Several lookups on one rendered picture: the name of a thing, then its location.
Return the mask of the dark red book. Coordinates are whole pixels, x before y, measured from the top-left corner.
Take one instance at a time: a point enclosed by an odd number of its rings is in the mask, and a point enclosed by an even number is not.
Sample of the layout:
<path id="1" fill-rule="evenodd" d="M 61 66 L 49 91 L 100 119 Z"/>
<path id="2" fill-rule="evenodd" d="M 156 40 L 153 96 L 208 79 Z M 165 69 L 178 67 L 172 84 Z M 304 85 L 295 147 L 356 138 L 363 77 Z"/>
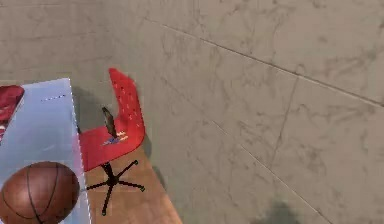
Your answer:
<path id="1" fill-rule="evenodd" d="M 0 142 L 24 92 L 24 88 L 19 85 L 0 86 Z"/>

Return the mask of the pale blue glass table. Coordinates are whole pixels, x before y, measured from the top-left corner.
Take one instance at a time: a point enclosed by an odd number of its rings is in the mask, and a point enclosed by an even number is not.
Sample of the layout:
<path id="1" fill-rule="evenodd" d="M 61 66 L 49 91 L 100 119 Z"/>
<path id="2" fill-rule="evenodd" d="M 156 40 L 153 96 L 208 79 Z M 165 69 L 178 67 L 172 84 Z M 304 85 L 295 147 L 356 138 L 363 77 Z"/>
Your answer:
<path id="1" fill-rule="evenodd" d="M 91 224 L 71 83 L 68 78 L 23 86 L 25 93 L 0 142 L 0 189 L 19 169 L 40 161 L 74 171 L 80 195 L 60 224 Z"/>

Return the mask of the red swivel chair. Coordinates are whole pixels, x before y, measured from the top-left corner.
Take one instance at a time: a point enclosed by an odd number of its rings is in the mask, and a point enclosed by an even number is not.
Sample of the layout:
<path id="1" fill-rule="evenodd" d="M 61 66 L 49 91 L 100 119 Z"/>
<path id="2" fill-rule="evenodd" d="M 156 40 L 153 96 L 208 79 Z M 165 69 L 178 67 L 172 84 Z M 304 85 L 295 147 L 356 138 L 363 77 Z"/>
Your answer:
<path id="1" fill-rule="evenodd" d="M 79 134 L 79 147 L 83 170 L 91 171 L 101 167 L 107 179 L 103 182 L 87 185 L 85 190 L 107 186 L 101 215 L 107 215 L 108 204 L 111 200 L 115 186 L 123 185 L 139 189 L 144 192 L 146 188 L 137 183 L 123 181 L 121 177 L 139 161 L 133 160 L 129 165 L 115 174 L 111 162 L 135 151 L 145 138 L 145 124 L 138 97 L 135 81 L 117 68 L 108 69 L 110 82 L 118 104 L 118 113 L 114 117 L 117 138 L 113 138 L 107 131 L 106 125 L 100 126 Z"/>

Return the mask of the dark brown upright object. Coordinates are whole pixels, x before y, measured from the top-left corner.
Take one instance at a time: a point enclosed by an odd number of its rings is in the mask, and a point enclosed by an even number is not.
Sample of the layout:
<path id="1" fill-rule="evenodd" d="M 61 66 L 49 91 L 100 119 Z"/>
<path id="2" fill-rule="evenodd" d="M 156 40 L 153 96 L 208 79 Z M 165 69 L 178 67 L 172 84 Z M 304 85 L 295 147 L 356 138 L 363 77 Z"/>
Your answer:
<path id="1" fill-rule="evenodd" d="M 104 115 L 104 123 L 106 125 L 108 133 L 113 138 L 117 138 L 117 132 L 116 132 L 114 118 L 113 118 L 112 114 L 109 112 L 109 110 L 106 107 L 102 108 L 102 112 Z"/>

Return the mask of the brown basketball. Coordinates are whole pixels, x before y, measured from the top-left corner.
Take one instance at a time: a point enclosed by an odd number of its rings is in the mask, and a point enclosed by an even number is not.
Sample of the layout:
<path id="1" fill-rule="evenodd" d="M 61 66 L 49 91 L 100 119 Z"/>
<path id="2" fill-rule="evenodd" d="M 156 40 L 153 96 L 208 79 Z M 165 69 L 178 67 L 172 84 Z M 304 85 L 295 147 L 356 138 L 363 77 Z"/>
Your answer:
<path id="1" fill-rule="evenodd" d="M 32 163 L 0 188 L 3 224 L 59 224 L 74 209 L 80 193 L 76 174 L 51 161 Z"/>

